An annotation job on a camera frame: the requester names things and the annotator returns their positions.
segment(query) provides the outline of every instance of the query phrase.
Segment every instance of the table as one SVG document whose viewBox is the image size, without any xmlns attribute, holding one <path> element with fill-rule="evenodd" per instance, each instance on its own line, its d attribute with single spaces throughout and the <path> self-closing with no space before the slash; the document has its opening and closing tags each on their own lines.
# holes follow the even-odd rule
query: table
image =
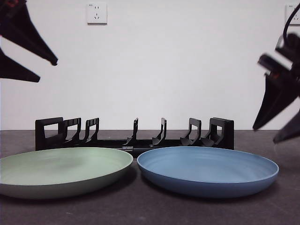
<svg viewBox="0 0 300 225">
<path fill-rule="evenodd" d="M 168 131 L 167 138 L 178 138 L 185 132 Z M 138 138 L 157 133 L 141 130 Z M 212 200 L 175 194 L 143 178 L 135 159 L 123 178 L 90 194 L 43 201 L 0 196 L 0 224 L 297 225 L 300 224 L 300 139 L 274 146 L 275 133 L 235 131 L 236 150 L 267 157 L 280 167 L 277 181 L 252 196 Z M 131 131 L 101 131 L 102 138 L 130 135 Z M 34 131 L 1 131 L 1 157 L 33 150 Z"/>
</svg>

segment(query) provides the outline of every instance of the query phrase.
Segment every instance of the wall socket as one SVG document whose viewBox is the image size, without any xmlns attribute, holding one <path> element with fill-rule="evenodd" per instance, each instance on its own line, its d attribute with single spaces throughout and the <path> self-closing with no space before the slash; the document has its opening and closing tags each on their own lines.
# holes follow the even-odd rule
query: wall socket
<svg viewBox="0 0 300 225">
<path fill-rule="evenodd" d="M 107 24 L 107 3 L 97 2 L 87 4 L 88 24 Z"/>
<path fill-rule="evenodd" d="M 285 6 L 285 21 L 288 20 L 294 9 L 297 7 L 298 4 L 288 4 Z M 294 18 L 292 19 L 291 25 L 300 25 L 300 11 L 296 13 Z"/>
</svg>

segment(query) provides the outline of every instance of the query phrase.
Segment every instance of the black dish rack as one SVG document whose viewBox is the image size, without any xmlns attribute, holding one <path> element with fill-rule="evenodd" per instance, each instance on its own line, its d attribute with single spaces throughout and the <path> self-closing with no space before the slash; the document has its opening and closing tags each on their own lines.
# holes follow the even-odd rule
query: black dish rack
<svg viewBox="0 0 300 225">
<path fill-rule="evenodd" d="M 46 137 L 45 126 L 58 124 L 56 135 Z M 77 131 L 70 139 L 67 139 L 68 127 L 77 125 Z M 195 139 L 190 139 L 192 126 L 197 127 Z M 95 132 L 90 135 L 90 128 L 95 127 Z M 98 139 L 100 119 L 94 118 L 85 122 L 85 136 L 79 138 L 81 131 L 81 118 L 64 120 L 62 117 L 36 120 L 35 141 L 36 150 L 46 150 L 55 148 L 73 148 L 73 147 L 102 147 L 124 150 L 134 157 L 141 153 L 163 147 L 172 146 L 202 146 L 217 147 L 224 149 L 234 149 L 234 121 L 221 118 L 210 119 L 210 129 L 208 133 L 201 137 L 201 120 L 189 118 L 188 132 L 180 139 L 166 139 L 167 120 L 161 119 L 160 132 L 156 137 L 150 139 L 137 139 L 138 118 L 133 123 L 133 134 L 126 139 Z"/>
</svg>

